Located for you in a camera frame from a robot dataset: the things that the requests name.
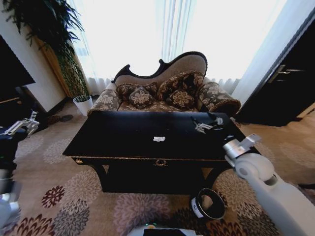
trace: patterned carpet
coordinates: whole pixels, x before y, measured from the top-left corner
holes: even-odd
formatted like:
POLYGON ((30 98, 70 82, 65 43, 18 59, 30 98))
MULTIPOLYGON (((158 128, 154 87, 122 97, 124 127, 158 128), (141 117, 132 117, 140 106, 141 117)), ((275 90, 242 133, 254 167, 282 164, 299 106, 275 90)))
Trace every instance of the patterned carpet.
MULTIPOLYGON (((23 184, 21 215, 6 235, 124 236, 133 227, 153 221, 205 236, 279 234, 251 188, 231 170, 221 174, 214 186, 226 204, 220 221, 197 220, 186 195, 103 193, 90 167, 61 155, 86 119, 72 103, 57 115, 70 114, 70 121, 58 121, 19 143, 14 178, 23 184)), ((315 182, 314 113, 281 128, 238 125, 245 134, 254 132, 263 138, 257 148, 284 180, 315 182)))

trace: patterned cushion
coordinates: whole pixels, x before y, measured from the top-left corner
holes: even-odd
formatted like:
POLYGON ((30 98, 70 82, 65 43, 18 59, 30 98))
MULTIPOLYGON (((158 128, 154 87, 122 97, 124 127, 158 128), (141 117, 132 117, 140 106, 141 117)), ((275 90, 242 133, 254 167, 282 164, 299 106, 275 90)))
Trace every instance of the patterned cushion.
POLYGON ((240 101, 231 97, 215 82, 201 86, 196 93, 196 98, 202 101, 202 106, 205 107, 199 108, 202 112, 222 112, 232 117, 241 108, 240 101))
MULTIPOLYGON (((121 96, 123 101, 128 101, 129 96, 141 85, 125 83, 117 86, 117 92, 121 96)), ((152 82, 146 85, 143 85, 144 89, 150 93, 151 96, 155 97, 157 94, 158 84, 157 82, 152 82)))
POLYGON ((106 89, 98 97, 91 109, 89 109, 88 116, 93 111, 117 111, 120 104, 121 100, 117 92, 111 89, 106 89))
POLYGON ((166 99, 169 105, 173 105, 181 110, 187 110, 194 107, 194 98, 187 91, 178 89, 166 99))
POLYGON ((153 98, 144 87, 137 88, 129 96, 130 103, 137 109, 145 108, 146 106, 152 104, 153 98))
POLYGON ((170 94, 179 88, 194 95, 196 89, 202 84, 203 78, 203 74, 199 71, 190 70, 179 73, 161 84, 157 92, 157 99, 165 101, 170 94))
POLYGON ((194 97, 197 89, 202 85, 204 75, 200 71, 187 71, 186 73, 183 77, 183 90, 194 97))

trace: white plant pot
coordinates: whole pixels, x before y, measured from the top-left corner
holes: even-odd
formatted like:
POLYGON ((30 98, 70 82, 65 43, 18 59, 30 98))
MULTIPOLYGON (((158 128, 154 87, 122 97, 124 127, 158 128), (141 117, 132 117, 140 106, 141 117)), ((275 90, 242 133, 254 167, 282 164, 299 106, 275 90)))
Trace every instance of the white plant pot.
POLYGON ((89 100, 86 100, 84 102, 76 102, 73 99, 74 104, 79 108, 82 115, 87 116, 88 110, 93 106, 92 98, 90 96, 89 100))

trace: dark wooden door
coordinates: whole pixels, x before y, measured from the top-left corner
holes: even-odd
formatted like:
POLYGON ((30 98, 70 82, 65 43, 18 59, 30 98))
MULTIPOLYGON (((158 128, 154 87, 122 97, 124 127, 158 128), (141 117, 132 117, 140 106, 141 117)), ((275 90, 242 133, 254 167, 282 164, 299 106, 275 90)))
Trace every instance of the dark wooden door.
POLYGON ((315 23, 243 106, 237 120, 287 125, 315 102, 315 23))

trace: potted plant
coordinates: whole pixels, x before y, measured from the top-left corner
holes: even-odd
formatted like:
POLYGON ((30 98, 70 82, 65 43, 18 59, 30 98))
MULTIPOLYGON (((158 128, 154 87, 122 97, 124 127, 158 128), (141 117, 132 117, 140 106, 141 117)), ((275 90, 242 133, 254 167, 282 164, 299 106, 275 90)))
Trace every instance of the potted plant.
POLYGON ((7 21, 13 19, 20 33, 21 26, 30 29, 26 40, 36 36, 44 42, 44 47, 55 52, 73 102, 85 116, 92 106, 84 75, 75 61, 72 41, 78 39, 71 28, 83 30, 76 11, 66 0, 2 0, 4 10, 11 13, 7 21))

